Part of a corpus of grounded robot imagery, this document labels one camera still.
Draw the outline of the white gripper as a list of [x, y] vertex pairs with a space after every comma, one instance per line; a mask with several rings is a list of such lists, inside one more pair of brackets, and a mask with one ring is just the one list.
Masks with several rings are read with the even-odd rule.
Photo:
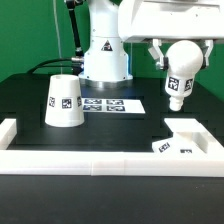
[[202, 68], [209, 66], [214, 43], [224, 40], [224, 0], [123, 0], [118, 32], [124, 42], [149, 42], [157, 70], [168, 69], [162, 41], [203, 40]]

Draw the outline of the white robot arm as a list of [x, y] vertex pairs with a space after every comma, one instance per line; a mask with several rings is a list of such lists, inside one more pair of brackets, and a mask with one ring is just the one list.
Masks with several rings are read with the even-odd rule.
[[125, 42], [147, 43], [161, 69], [167, 59], [160, 46], [191, 40], [203, 52], [203, 65], [215, 43], [224, 43], [224, 0], [86, 0], [90, 13], [90, 47], [80, 78], [96, 87], [130, 82]]

